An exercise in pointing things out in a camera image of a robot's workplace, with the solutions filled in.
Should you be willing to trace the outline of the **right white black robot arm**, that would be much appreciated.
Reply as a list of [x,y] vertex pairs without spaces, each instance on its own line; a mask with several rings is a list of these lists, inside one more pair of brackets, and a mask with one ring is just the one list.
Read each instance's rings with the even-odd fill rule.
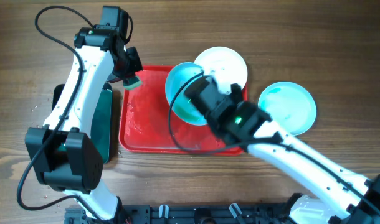
[[205,76],[191,82],[184,95],[227,146],[273,164],[315,195],[289,201],[286,214],[293,223],[380,223],[380,175],[370,180],[339,166],[245,101],[239,85],[231,88],[231,94],[222,94]]

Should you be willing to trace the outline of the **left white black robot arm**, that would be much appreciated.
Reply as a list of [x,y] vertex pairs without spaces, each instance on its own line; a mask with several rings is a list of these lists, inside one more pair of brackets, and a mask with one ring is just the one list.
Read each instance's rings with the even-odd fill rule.
[[136,73],[143,69],[135,47],[119,27],[96,25],[75,36],[74,60],[62,93],[41,128],[29,128],[25,144],[31,161],[17,189],[31,169],[42,185],[75,199],[86,216],[101,223],[116,223],[123,215],[119,197],[101,180],[102,157],[91,140],[92,120],[102,88],[110,75],[123,81],[127,90],[141,85]]

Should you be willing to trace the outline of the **green yellow sponge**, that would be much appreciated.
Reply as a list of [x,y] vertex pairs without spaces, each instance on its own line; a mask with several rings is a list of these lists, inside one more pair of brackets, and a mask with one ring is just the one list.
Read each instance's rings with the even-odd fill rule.
[[132,74],[131,76],[123,79],[123,87],[126,90],[133,90],[139,87],[141,84],[141,79],[135,74]]

